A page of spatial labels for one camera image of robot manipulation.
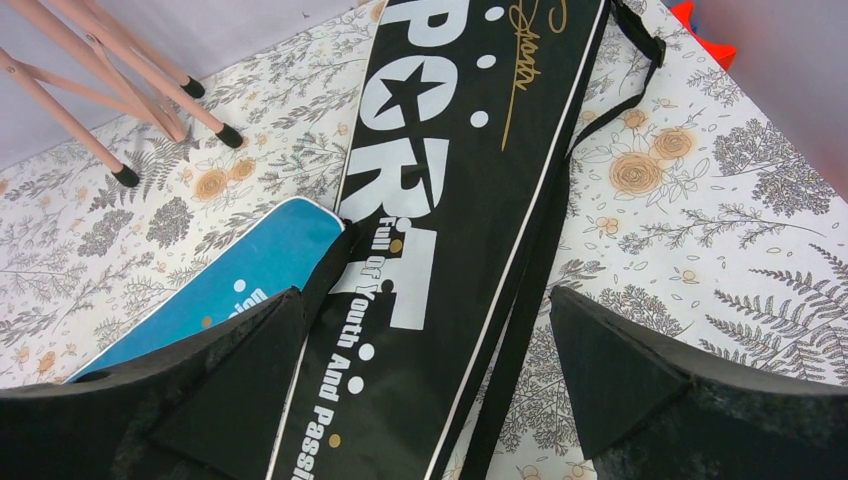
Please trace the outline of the black sport racket bag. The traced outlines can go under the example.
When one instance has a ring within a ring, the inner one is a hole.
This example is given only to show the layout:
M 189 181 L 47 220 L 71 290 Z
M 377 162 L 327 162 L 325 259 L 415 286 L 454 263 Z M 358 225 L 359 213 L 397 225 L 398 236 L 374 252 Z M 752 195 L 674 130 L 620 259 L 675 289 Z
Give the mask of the black sport racket bag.
M 389 1 L 335 203 L 354 236 L 270 479 L 438 479 L 516 296 L 622 1 Z

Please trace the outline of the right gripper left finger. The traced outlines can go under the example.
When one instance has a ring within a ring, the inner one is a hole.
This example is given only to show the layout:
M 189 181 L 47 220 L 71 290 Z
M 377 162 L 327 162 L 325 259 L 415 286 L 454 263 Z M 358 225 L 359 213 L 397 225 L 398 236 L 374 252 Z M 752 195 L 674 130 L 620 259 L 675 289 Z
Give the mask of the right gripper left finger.
M 262 479 L 303 337 L 289 289 L 136 359 L 1 393 L 5 479 Z

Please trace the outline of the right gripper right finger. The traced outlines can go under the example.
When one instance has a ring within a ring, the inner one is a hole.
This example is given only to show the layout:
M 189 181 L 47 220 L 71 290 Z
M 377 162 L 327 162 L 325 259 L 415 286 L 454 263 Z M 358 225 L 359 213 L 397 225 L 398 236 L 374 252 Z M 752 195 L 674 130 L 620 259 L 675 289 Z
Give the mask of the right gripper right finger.
M 601 479 L 843 479 L 847 391 L 757 370 L 551 292 L 582 454 Z

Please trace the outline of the blue racket bag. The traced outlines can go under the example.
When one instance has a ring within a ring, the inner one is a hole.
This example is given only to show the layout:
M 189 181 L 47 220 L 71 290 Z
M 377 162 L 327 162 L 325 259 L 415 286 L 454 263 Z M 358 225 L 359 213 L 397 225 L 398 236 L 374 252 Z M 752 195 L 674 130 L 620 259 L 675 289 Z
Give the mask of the blue racket bag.
M 343 230 L 339 217 L 312 200 L 281 202 L 67 381 L 219 325 L 292 286 L 304 287 Z

